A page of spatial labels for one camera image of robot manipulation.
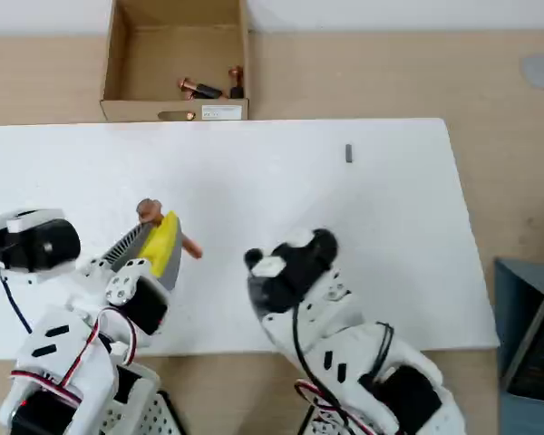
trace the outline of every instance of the copper pipe fitting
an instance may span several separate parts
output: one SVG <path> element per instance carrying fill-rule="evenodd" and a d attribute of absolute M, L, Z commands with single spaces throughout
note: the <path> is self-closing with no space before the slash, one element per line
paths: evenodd
<path fill-rule="evenodd" d="M 210 99 L 221 99 L 221 100 L 227 100 L 228 96 L 222 92 L 219 89 L 212 88 L 211 86 L 208 86 L 207 84 L 202 83 L 194 83 L 187 77 L 185 79 L 179 79 L 178 80 L 178 86 L 182 91 L 195 91 L 201 95 L 205 95 L 206 98 Z"/>

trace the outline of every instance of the round object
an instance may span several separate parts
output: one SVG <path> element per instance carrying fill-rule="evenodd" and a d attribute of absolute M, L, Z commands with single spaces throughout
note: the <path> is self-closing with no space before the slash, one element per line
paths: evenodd
<path fill-rule="evenodd" d="M 522 59 L 521 68 L 532 86 L 544 89 L 544 54 L 533 54 Z"/>

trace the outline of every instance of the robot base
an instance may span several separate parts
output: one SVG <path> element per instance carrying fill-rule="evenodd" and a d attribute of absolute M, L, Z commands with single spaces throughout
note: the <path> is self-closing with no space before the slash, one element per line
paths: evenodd
<path fill-rule="evenodd" d="M 114 426 L 122 418 L 121 411 L 121 404 L 113 401 L 112 406 L 107 410 L 106 419 L 102 423 L 101 433 L 113 434 Z M 187 435 L 168 393 L 158 391 L 132 435 Z"/>

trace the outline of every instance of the wooden table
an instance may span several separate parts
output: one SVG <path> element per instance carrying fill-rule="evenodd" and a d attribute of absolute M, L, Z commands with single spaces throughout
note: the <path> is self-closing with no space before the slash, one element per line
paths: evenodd
<path fill-rule="evenodd" d="M 491 295 L 495 256 L 544 261 L 544 91 L 520 75 L 544 32 L 252 35 L 251 49 L 251 119 L 446 120 Z M 102 37 L 0 38 L 0 124 L 104 121 L 103 52 Z M 469 433 L 495 435 L 495 352 L 429 355 Z M 277 355 L 144 362 L 191 434 L 294 434 L 306 408 Z M 0 362 L 0 402 L 11 365 Z"/>

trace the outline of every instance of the white wall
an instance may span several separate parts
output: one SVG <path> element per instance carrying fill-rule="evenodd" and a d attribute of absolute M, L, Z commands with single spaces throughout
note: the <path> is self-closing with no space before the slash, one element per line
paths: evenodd
<path fill-rule="evenodd" d="M 544 28 L 544 0 L 248 2 L 253 27 L 265 31 Z M 103 33 L 109 4 L 110 0 L 0 0 L 0 34 Z"/>

